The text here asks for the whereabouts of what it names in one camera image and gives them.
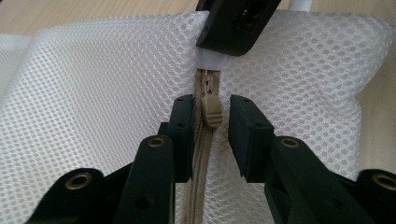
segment zipper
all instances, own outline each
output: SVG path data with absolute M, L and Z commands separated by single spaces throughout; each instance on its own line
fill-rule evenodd
M 198 69 L 195 77 L 195 149 L 192 180 L 187 186 L 183 223 L 202 223 L 206 172 L 213 131 L 221 124 L 219 72 Z

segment zipper slider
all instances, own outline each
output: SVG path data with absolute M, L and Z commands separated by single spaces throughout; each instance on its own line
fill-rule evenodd
M 215 129 L 219 127 L 222 121 L 220 98 L 215 94 L 214 76 L 205 70 L 202 77 L 202 94 L 201 99 L 202 113 L 204 123 L 207 127 Z

